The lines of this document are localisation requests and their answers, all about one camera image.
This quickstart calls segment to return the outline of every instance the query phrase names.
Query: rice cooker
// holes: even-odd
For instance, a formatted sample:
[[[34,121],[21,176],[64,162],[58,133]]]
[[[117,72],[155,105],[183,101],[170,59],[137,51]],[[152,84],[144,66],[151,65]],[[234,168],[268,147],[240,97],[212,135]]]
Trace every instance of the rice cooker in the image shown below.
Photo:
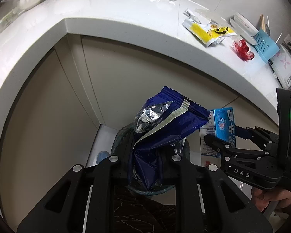
[[[271,59],[272,68],[283,88],[291,87],[291,48],[286,44],[280,45],[279,52]]]

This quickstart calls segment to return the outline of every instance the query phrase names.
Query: white countertop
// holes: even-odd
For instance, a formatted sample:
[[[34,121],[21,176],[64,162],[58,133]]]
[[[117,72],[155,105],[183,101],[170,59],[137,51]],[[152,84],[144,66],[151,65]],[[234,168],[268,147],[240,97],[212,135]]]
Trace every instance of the white countertop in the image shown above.
[[[218,79],[278,123],[271,69],[253,47],[242,61],[225,39],[205,47],[182,26],[183,11],[204,8],[189,0],[46,0],[23,13],[0,34],[0,138],[23,83],[66,33],[109,38],[180,60]]]

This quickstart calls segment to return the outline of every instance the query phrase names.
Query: red wrapper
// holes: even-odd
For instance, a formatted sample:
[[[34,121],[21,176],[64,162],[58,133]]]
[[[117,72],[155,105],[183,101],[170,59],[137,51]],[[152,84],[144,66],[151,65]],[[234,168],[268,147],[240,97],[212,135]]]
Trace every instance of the red wrapper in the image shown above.
[[[249,51],[249,47],[244,39],[239,42],[234,41],[233,50],[243,61],[252,60],[254,58],[254,53]]]

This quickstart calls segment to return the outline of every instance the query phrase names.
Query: metal screw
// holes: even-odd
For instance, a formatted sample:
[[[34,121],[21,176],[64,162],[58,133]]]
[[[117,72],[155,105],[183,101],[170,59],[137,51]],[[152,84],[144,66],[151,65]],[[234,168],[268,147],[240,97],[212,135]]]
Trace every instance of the metal screw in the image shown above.
[[[118,161],[118,156],[113,155],[113,156],[109,157],[109,161],[111,161],[111,162]]]
[[[208,168],[212,172],[215,172],[216,170],[218,170],[218,167],[216,165],[209,165]]]
[[[74,172],[79,172],[79,171],[82,170],[82,166],[80,166],[80,165],[76,165],[76,166],[74,166],[74,167],[72,168],[72,170],[73,170]]]
[[[180,161],[182,159],[180,155],[173,155],[171,158],[173,161]]]

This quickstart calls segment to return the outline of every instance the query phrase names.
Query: perforated blue basket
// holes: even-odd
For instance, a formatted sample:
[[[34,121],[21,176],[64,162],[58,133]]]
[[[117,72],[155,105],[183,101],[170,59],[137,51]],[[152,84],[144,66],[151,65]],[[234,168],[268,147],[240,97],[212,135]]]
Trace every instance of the perforated blue basket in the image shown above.
[[[265,63],[279,51],[279,47],[275,41],[273,41],[262,29],[260,29],[258,34],[253,36],[253,38],[257,41],[257,45],[254,47]]]

